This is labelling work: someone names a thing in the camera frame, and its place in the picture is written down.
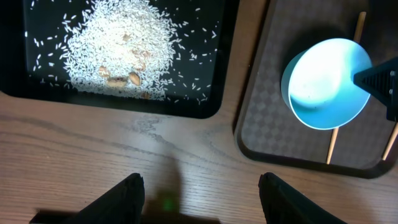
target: brown tray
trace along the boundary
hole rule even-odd
[[[362,0],[269,1],[234,133],[236,144],[246,157],[367,179],[379,177],[393,167],[398,158],[397,144],[386,161],[381,158],[394,123],[386,119],[386,107],[375,98],[371,97],[365,109],[340,128],[327,165],[332,131],[303,125],[285,105],[280,92],[280,79],[290,60],[323,40],[352,39],[361,11],[368,12],[361,45],[373,64],[398,55],[398,33],[377,30],[376,35],[375,29],[380,29],[381,21],[370,8],[378,9]]]

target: wooden stick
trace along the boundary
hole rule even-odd
[[[398,135],[398,124],[396,123],[394,130],[392,131],[392,134],[390,136],[390,140],[388,140],[386,150],[384,151],[384,155],[383,155],[384,161],[387,159],[387,156],[390,153],[391,147],[392,147],[394,141],[396,140],[397,135]]]
[[[357,43],[359,43],[361,41],[363,25],[365,23],[365,18],[366,18],[366,12],[359,13],[358,23],[356,24],[355,35],[354,35],[354,41],[357,42]],[[326,164],[330,164],[331,155],[333,154],[333,150],[335,149],[335,144],[336,144],[336,140],[337,140],[337,133],[338,133],[338,128],[335,128],[333,130],[333,133],[331,134],[329,151],[328,151],[328,158],[326,159]]]

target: light blue bowl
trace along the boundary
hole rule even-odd
[[[354,74],[372,67],[356,42],[330,39],[298,54],[281,81],[282,97],[297,119],[313,129],[338,128],[365,107],[370,94],[353,82]]]

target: tray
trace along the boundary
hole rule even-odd
[[[11,1],[10,7],[1,9],[3,21],[7,21],[2,24],[3,34],[7,35],[1,37],[2,42],[7,43],[2,47],[3,52],[7,52],[2,56],[3,63],[7,66],[0,75],[0,90],[6,94],[36,100],[191,118],[208,118],[219,110],[239,0],[150,1],[151,5],[160,9],[160,12],[170,13],[174,23],[189,22],[189,25],[178,29],[177,32],[179,38],[183,39],[186,50],[177,47],[176,43],[174,46],[177,55],[181,53],[182,60],[176,60],[175,55],[174,65],[169,70],[170,74],[161,77],[173,78],[175,84],[167,87],[165,101],[122,98],[63,88],[69,76],[62,68],[63,63],[60,63],[62,61],[58,60],[62,53],[54,48],[56,42],[63,42],[66,34],[61,24],[63,15],[65,13],[69,16],[77,15],[72,22],[82,22],[81,11],[91,9],[92,3],[76,0],[55,2],[34,0],[34,2],[32,7],[32,0]],[[202,27],[206,27],[208,31],[201,32]],[[25,31],[28,32],[28,37],[24,36]],[[214,39],[212,31],[217,34]],[[57,40],[47,40],[47,37],[54,35],[58,36]],[[44,46],[36,47],[34,38],[43,40]],[[188,60],[190,50],[198,55],[197,60]],[[44,57],[50,52],[54,52],[53,58]],[[38,54],[42,55],[40,59],[42,68],[33,71]],[[49,62],[55,62],[54,67],[49,67]],[[183,80],[178,77],[179,72],[183,74]],[[48,74],[57,76],[59,87],[54,88],[49,85]],[[41,85],[40,81],[43,78],[46,83]],[[197,88],[201,87],[200,91],[190,88],[194,82]]]
[[[367,179],[379,177],[391,169],[398,158],[397,144],[393,145],[386,161],[381,157],[394,123],[386,119],[386,107],[375,98],[371,97],[357,118],[340,128],[331,163],[327,165],[332,131],[306,127],[285,105],[280,92],[280,79],[288,62],[323,40],[352,39],[361,11],[368,11],[361,45],[368,51],[373,64],[397,55],[398,34],[385,32],[390,30],[385,26],[380,30],[380,20],[377,19],[380,15],[369,11],[367,1],[269,2],[234,132],[236,145],[246,157]],[[389,42],[378,44],[380,37]]]

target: pile of rice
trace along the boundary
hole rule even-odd
[[[172,66],[175,51],[171,40],[176,32],[165,12],[144,0],[97,0],[93,10],[85,10],[83,24],[74,28],[67,41],[69,53],[64,69],[78,91],[106,95],[164,100],[161,79]],[[106,68],[110,78],[134,72],[140,85],[128,80],[123,87],[110,87],[99,75]]]

